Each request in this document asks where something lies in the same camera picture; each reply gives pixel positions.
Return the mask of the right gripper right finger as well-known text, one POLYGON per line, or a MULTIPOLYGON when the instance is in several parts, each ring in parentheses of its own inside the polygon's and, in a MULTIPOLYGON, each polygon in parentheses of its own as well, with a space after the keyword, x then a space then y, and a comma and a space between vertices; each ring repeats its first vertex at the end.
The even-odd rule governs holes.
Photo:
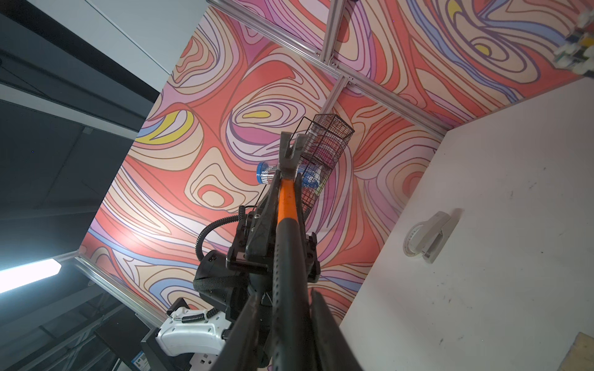
POLYGON ((323 295, 312 290, 311 298, 312 330, 319 370, 362 371, 323 295))

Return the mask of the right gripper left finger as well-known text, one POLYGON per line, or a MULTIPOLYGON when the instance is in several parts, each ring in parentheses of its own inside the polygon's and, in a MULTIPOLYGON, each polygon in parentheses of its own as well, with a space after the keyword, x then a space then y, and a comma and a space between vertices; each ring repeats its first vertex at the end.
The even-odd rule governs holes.
POLYGON ((258 369, 258 334, 261 294, 247 300, 236 321, 226 345, 210 371, 250 371, 258 369))

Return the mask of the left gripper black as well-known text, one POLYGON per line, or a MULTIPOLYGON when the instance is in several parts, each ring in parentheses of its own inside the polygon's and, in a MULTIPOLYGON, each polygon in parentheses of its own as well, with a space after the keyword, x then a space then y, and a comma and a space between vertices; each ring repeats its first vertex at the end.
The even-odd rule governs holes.
MULTIPOLYGON (((273 274, 273 260, 276 244, 276 227, 281 218, 278 205, 282 203, 282 178, 274 176, 270 187, 258 205, 249 213, 238 217, 238 228, 231 248, 227 252, 226 268, 253 275, 273 274)), ((302 186, 302 177, 295 184, 295 213, 291 218, 299 222, 299 237, 303 247, 308 282, 316 283, 320 278, 320 262, 317 257, 315 233, 305 233, 305 220, 309 210, 305 208, 302 195, 309 190, 302 186)))

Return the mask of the claw hammer orange black handle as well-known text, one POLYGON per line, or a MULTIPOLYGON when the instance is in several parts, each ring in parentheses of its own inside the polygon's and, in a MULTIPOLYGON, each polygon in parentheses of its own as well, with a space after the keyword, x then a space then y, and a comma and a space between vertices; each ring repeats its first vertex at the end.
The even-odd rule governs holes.
POLYGON ((308 277, 295 213, 295 176, 306 137, 300 135, 294 144, 292 135, 281 133, 278 170, 282 178, 282 203, 278 205, 281 220, 276 227, 273 265, 273 353, 275 370, 316 370, 315 341, 309 313, 308 277))

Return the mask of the wooden block with nails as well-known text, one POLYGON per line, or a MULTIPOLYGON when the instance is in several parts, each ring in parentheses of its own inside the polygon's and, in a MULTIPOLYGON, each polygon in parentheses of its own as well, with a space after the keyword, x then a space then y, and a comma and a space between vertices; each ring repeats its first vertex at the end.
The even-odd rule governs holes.
POLYGON ((558 371, 594 371, 594 338, 579 332, 558 371))

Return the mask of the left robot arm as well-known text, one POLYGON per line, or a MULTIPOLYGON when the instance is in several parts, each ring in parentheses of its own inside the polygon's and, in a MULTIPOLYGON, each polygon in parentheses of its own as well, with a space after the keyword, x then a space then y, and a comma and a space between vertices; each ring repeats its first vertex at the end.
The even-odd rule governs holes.
POLYGON ((305 232, 308 192, 302 176, 275 173, 261 203, 208 224, 196 238, 193 280, 208 309, 175 301, 143 345, 171 359, 201 353, 216 370, 318 370, 308 286, 321 268, 316 235, 305 232))

